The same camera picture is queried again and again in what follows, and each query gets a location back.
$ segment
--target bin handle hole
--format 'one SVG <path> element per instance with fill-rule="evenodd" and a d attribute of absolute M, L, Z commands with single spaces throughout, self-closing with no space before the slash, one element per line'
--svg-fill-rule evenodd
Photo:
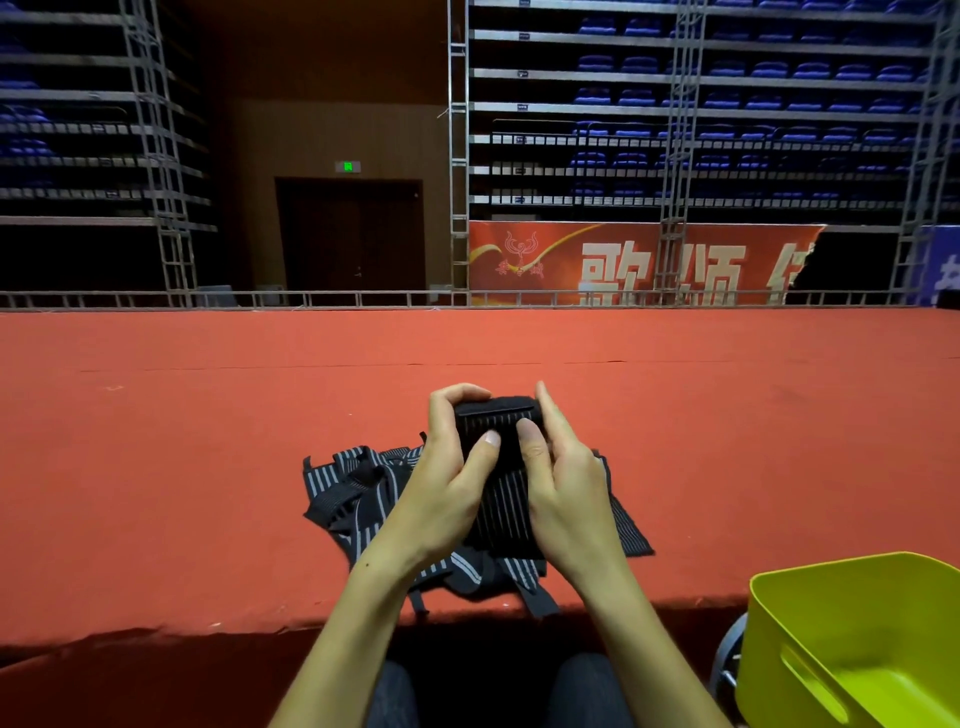
<path fill-rule="evenodd" d="M 833 716 L 834 720 L 843 725 L 850 723 L 850 714 L 843 703 L 827 686 L 826 681 L 814 674 L 813 669 L 801 659 L 800 655 L 785 644 L 780 651 L 780 659 L 817 702 Z"/>

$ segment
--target pile of black fabric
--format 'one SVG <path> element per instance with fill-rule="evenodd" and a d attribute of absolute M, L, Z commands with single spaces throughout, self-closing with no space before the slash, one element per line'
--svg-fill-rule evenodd
<path fill-rule="evenodd" d="M 410 590 L 414 609 L 425 613 L 420 592 L 443 585 L 469 598 L 516 589 L 534 617 L 557 613 L 556 602 L 540 585 L 540 578 L 546 575 L 546 561 L 530 525 L 526 470 L 516 436 L 516 422 L 524 417 L 543 429 L 540 407 L 527 397 L 504 397 L 464 402 L 454 408 L 454 413 L 465 458 L 490 429 L 500 434 L 500 454 L 484 486 L 477 519 L 464 542 L 449 558 L 421 571 L 414 581 Z M 303 480 L 310 498 L 303 515 L 333 536 L 351 569 L 390 515 L 422 452 L 423 445 L 383 452 L 359 446 L 336 453 L 332 463 L 319 467 L 311 465 L 309 457 L 303 460 Z M 612 494 L 607 459 L 596 450 L 594 454 L 607 472 L 607 491 L 624 553 L 653 554 Z"/>

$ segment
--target metal railing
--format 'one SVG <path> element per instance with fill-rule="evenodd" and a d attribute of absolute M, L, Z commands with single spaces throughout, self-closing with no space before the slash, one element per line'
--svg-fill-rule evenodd
<path fill-rule="evenodd" d="M 726 290 L 678 295 L 580 290 L 0 291 L 0 311 L 359 310 L 429 308 L 789 308 L 907 306 L 891 290 Z"/>

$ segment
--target denim pants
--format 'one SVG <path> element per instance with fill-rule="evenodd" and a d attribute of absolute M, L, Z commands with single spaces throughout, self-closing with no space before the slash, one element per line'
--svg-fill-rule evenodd
<path fill-rule="evenodd" d="M 543 728 L 636 728 L 610 660 L 584 652 L 563 663 L 547 703 Z M 409 673 L 384 663 L 373 691 L 367 728 L 420 728 Z"/>

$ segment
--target yellow plastic bin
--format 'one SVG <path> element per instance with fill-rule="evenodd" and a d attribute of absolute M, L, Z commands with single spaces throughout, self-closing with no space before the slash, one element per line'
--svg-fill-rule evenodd
<path fill-rule="evenodd" d="M 750 594 L 751 728 L 960 728 L 960 570 L 888 553 L 762 573 Z"/>

